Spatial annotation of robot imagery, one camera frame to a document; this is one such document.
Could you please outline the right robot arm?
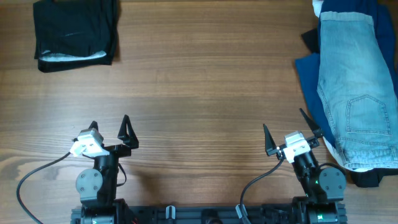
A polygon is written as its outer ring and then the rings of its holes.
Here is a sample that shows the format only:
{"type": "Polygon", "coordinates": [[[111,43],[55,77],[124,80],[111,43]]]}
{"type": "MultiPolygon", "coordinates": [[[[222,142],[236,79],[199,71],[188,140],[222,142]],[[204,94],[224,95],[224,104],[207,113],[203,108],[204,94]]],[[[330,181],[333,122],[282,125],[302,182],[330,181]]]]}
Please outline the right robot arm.
{"type": "Polygon", "coordinates": [[[267,204],[261,208],[262,223],[344,224],[348,222],[345,205],[341,203],[346,188],[346,172],[333,163],[319,164],[312,149],[320,145],[323,130],[304,111],[313,136],[306,138],[301,131],[284,136],[285,143],[277,146],[264,126],[266,153],[289,162],[300,182],[304,197],[294,197],[290,204],[267,204]]]}

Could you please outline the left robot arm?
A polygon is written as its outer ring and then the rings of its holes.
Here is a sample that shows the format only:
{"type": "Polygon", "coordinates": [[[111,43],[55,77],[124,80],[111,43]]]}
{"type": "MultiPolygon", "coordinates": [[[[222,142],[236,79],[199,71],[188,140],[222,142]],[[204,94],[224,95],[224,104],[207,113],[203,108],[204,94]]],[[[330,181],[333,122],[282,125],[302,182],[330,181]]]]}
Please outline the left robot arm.
{"type": "Polygon", "coordinates": [[[128,115],[124,115],[118,133],[121,144],[105,146],[104,138],[93,121],[88,129],[82,130],[74,140],[70,152],[73,156],[93,159],[94,166],[85,169],[76,178],[76,190],[80,194],[81,209],[73,210],[71,223],[79,224],[122,224],[138,223],[134,212],[123,199],[116,198],[118,172],[123,171],[121,157],[131,156],[139,141],[128,115]]]}

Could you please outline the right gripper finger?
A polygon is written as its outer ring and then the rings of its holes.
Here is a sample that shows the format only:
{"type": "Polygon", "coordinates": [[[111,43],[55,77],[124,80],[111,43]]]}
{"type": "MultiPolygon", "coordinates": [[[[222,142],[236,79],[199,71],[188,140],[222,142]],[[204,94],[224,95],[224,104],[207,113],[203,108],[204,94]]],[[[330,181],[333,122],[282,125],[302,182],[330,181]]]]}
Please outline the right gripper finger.
{"type": "Polygon", "coordinates": [[[301,112],[303,118],[305,119],[305,121],[308,124],[308,127],[311,129],[313,135],[316,138],[322,138],[323,137],[323,130],[319,127],[319,125],[314,122],[314,120],[312,120],[305,112],[303,109],[299,109],[299,111],[301,112]]]}
{"type": "Polygon", "coordinates": [[[263,124],[265,134],[265,151],[268,156],[280,156],[280,149],[276,146],[268,127],[263,124]]]}

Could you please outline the light blue denim shorts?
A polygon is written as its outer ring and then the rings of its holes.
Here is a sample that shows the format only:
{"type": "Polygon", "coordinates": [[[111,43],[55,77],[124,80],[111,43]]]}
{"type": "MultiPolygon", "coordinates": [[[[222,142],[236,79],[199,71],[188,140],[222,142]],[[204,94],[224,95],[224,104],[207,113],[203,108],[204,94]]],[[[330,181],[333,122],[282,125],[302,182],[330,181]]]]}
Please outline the light blue denim shorts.
{"type": "Polygon", "coordinates": [[[371,16],[320,14],[317,92],[345,168],[397,168],[397,97],[371,16]]]}

